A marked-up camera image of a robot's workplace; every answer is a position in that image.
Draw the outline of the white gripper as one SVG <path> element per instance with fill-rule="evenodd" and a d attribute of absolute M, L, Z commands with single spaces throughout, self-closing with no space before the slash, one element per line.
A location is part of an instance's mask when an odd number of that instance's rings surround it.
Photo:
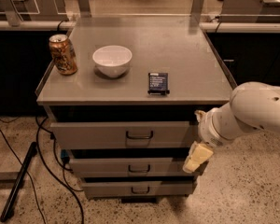
<path fill-rule="evenodd" d="M 198 121 L 198 135 L 202 143 L 196 141 L 190 147 L 189 154 L 183 164 L 183 171 L 193 173 L 201 164 L 208 161 L 214 154 L 212 147 L 219 147 L 232 143 L 236 138 L 258 131 L 238 120 L 231 112 L 230 104 L 220 108 L 212 108 L 208 112 L 196 110 Z"/>

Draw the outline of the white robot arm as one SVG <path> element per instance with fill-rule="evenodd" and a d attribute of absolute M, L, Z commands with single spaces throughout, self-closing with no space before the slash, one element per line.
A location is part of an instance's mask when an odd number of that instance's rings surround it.
<path fill-rule="evenodd" d="M 208 112 L 195 111 L 200 141 L 194 141 L 183 171 L 193 173 L 213 155 L 213 148 L 258 131 L 280 134 L 280 87 L 259 82 L 237 86 L 230 100 Z"/>

